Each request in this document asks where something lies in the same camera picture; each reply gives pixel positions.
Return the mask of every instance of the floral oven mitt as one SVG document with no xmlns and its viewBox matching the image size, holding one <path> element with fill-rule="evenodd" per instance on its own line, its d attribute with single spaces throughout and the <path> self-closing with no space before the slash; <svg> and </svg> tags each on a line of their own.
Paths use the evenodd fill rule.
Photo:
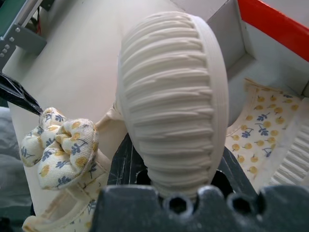
<svg viewBox="0 0 309 232">
<path fill-rule="evenodd" d="M 98 132 L 88 119 L 67 120 L 55 108 L 47 108 L 20 151 L 25 166 L 39 163 L 41 188 L 57 190 L 75 184 L 90 169 L 98 151 Z"/>
</svg>

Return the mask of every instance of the black plastic part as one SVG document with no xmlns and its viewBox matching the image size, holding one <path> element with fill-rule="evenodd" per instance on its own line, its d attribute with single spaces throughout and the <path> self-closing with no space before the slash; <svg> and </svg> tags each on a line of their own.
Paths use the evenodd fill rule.
<svg viewBox="0 0 309 232">
<path fill-rule="evenodd" d="M 253 210 L 259 198 L 265 204 L 261 212 Z M 151 186 L 107 186 L 100 193 L 90 231 L 308 232 L 308 209 L 308 190 L 297 186 L 265 188 L 250 201 L 237 194 L 226 200 L 218 188 L 203 187 L 195 211 L 181 214 L 162 207 Z"/>
<path fill-rule="evenodd" d="M 20 83 L 0 72 L 0 98 L 22 107 L 36 115 L 43 110 L 38 102 L 21 86 Z"/>
<path fill-rule="evenodd" d="M 0 231 L 1 232 L 14 232 L 11 227 L 11 221 L 6 217 L 0 217 Z"/>
<path fill-rule="evenodd" d="M 158 195 L 128 135 L 113 158 L 108 185 L 91 232 L 309 231 L 309 187 L 267 187 L 257 195 L 227 149 L 212 186 L 200 188 L 194 204 L 179 194 Z"/>
<path fill-rule="evenodd" d="M 150 185 L 150 179 L 147 167 L 127 134 L 113 157 L 108 185 L 133 184 Z M 232 192 L 256 197 L 248 178 L 227 148 L 211 184 L 218 187 L 225 197 Z"/>
</svg>

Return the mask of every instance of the white ribbed part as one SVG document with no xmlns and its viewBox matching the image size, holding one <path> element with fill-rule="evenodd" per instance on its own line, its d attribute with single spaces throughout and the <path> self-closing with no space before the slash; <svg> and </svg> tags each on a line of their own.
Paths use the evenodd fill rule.
<svg viewBox="0 0 309 232">
<path fill-rule="evenodd" d="M 270 185 L 301 185 L 309 172 L 309 116 L 306 115 L 286 157 L 278 167 Z"/>
<path fill-rule="evenodd" d="M 228 119 L 227 78 L 216 38 L 200 18 L 152 15 L 123 40 L 121 113 L 148 176 L 163 196 L 191 198 L 221 160 Z"/>
</svg>

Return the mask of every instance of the white surface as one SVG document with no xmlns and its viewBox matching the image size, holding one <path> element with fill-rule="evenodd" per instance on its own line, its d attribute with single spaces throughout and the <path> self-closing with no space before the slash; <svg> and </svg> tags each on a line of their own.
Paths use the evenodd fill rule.
<svg viewBox="0 0 309 232">
<path fill-rule="evenodd" d="M 246 53 L 236 0 L 227 1 L 207 23 L 217 37 L 226 68 L 231 68 Z"/>
<path fill-rule="evenodd" d="M 123 40 L 117 96 L 159 193 L 194 199 L 219 166 L 228 120 L 219 44 L 199 17 L 156 14 Z"/>
<path fill-rule="evenodd" d="M 291 19 L 309 27 L 308 0 L 263 0 L 263 2 Z"/>
<path fill-rule="evenodd" d="M 171 0 L 188 14 L 196 15 L 206 22 L 227 0 Z"/>
<path fill-rule="evenodd" d="M 232 68 L 227 71 L 229 89 L 229 125 L 232 125 L 240 115 L 246 101 L 244 91 L 244 79 L 250 78 L 258 84 L 281 89 L 294 95 L 293 92 L 282 80 L 280 73 L 267 66 L 250 55 L 244 55 Z"/>
<path fill-rule="evenodd" d="M 309 62 L 247 23 L 242 22 L 242 29 L 247 52 L 271 69 L 278 81 L 301 94 L 309 81 Z"/>
<path fill-rule="evenodd" d="M 172 10 L 177 7 L 168 0 L 57 0 L 51 12 L 41 14 L 45 49 L 37 58 L 17 49 L 3 72 L 20 81 L 42 108 L 96 122 L 114 100 L 123 36 L 142 18 Z M 39 117 L 12 104 L 10 109 L 20 143 Z M 111 124 L 101 133 L 99 148 L 111 158 L 125 133 L 123 123 Z M 26 175 L 39 215 L 57 192 L 41 190 L 36 168 L 26 168 Z"/>
</svg>

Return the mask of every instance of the gray cloth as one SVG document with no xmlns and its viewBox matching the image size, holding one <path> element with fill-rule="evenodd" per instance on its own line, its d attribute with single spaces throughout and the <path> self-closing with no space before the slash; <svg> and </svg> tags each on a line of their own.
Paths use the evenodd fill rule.
<svg viewBox="0 0 309 232">
<path fill-rule="evenodd" d="M 0 207 L 28 205 L 31 197 L 10 110 L 0 107 Z"/>
</svg>

